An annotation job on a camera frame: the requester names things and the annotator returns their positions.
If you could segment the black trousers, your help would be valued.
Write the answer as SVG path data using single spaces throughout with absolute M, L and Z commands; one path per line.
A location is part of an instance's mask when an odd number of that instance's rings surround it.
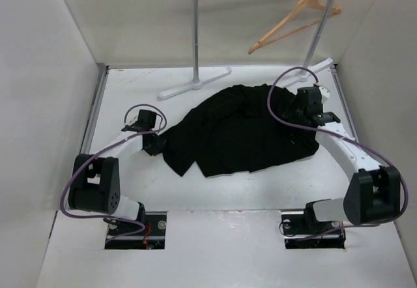
M 205 177 L 213 177 L 309 158 L 319 149 L 315 133 L 273 118 L 282 116 L 294 97 L 266 84 L 223 89 L 163 133 L 164 161 L 180 176 L 197 164 Z

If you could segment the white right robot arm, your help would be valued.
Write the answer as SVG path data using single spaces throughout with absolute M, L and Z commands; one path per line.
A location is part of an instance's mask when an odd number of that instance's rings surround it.
M 317 233 L 329 221 L 362 225 L 393 220 L 401 210 L 399 171 L 376 161 L 358 146 L 334 113 L 323 110 L 325 92 L 318 85 L 299 88 L 283 119 L 315 132 L 316 142 L 342 168 L 349 186 L 342 198 L 312 202 L 312 211 L 302 217 L 304 229 Z

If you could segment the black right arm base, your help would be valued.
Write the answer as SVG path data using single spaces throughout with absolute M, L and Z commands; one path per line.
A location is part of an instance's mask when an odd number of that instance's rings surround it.
M 288 250 L 345 248 L 342 222 L 320 222 L 303 210 L 282 211 L 279 229 Z

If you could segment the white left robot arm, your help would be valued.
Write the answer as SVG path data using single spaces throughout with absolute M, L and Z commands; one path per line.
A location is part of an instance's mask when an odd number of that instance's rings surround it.
M 117 138 L 96 154 L 79 154 L 74 160 L 73 174 L 61 196 L 72 210 L 90 212 L 90 218 L 120 220 L 132 235 L 146 228 L 145 206 L 121 193 L 121 171 L 133 155 L 140 151 L 149 156 L 162 152 L 165 140 L 158 134 L 167 126 L 166 116 L 156 107 L 140 104 L 131 121 L 124 116 L 124 126 Z

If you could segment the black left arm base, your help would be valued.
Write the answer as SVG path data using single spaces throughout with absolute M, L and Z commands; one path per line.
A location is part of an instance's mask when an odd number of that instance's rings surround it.
M 108 230 L 105 250 L 164 250 L 167 212 L 148 212 L 145 228 L 138 225 L 104 219 Z

